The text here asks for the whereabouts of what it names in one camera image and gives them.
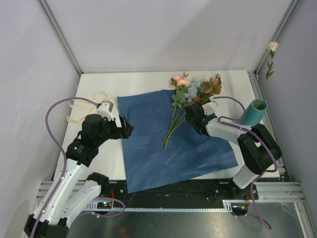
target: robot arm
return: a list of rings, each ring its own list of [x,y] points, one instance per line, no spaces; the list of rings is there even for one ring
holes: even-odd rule
[[[232,181],[237,187],[236,189],[244,189],[273,164],[268,152],[262,145],[257,145],[258,141],[250,131],[265,143],[275,160],[282,156],[282,152],[267,128],[262,124],[258,123],[251,127],[234,123],[230,123],[231,126],[228,123],[220,123],[215,115],[217,103],[212,97],[210,101],[205,105],[200,105],[195,101],[187,103],[185,105],[186,120],[198,134],[219,137],[240,147],[245,164],[232,178]]]
[[[67,148],[65,173],[59,171],[43,201],[29,215],[24,229],[28,237],[36,226],[34,238],[65,238],[70,225],[85,206],[100,194],[108,194],[108,177],[92,173],[83,187],[67,201],[77,181],[97,156],[98,147],[108,139],[127,139],[131,135],[133,127],[123,115],[119,115],[122,127],[117,127],[111,114],[112,107],[112,102],[104,101],[97,108],[98,114],[86,116],[82,130]]]

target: pink flower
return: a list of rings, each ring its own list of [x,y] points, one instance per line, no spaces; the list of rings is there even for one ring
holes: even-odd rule
[[[212,84],[216,87],[218,86],[218,83],[219,83],[219,79],[214,78],[214,80],[212,81]]]
[[[203,78],[202,79],[202,83],[209,83],[210,82],[210,78]]]
[[[174,76],[173,79],[175,79],[176,81],[181,80],[181,76]]]
[[[194,98],[194,100],[195,100],[196,102],[200,103],[200,102],[202,101],[202,98],[199,97],[199,96],[197,96],[196,98]]]
[[[204,89],[204,93],[211,93],[212,92],[212,88],[205,88]]]
[[[178,85],[178,86],[184,85],[185,87],[188,87],[188,86],[189,86],[189,83],[188,83],[187,80],[185,80],[185,79],[180,79],[180,80],[177,81],[177,85]]]
[[[217,87],[216,94],[220,94],[221,93],[221,88],[222,88],[222,86]]]

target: white wall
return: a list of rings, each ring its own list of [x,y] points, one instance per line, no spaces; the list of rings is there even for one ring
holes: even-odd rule
[[[255,69],[291,0],[48,0],[84,72]]]
[[[17,238],[56,155],[45,113],[74,94],[79,76],[37,1],[1,1],[0,31],[0,238],[11,221],[6,237]],[[63,105],[52,113],[58,139],[67,112]]]
[[[317,1],[305,0],[286,28],[275,54],[266,99],[285,163],[303,184],[317,223]],[[264,67],[260,78],[265,79]]]

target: teal cylinder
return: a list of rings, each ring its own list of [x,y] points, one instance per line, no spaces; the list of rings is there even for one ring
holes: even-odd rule
[[[246,109],[246,115],[245,117],[239,121],[238,123],[240,125],[251,125],[254,126],[262,120],[264,114],[267,111],[267,104],[266,101],[259,99],[257,102],[257,108],[254,107],[254,103],[257,101],[257,99],[254,99]]]

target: blue fabric sheet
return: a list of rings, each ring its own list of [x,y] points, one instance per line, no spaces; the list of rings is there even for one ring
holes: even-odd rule
[[[123,139],[128,192],[136,192],[192,179],[238,166],[229,142],[198,135],[184,122],[171,136],[168,148],[160,146],[169,129],[174,90],[118,97],[118,109],[134,126]]]

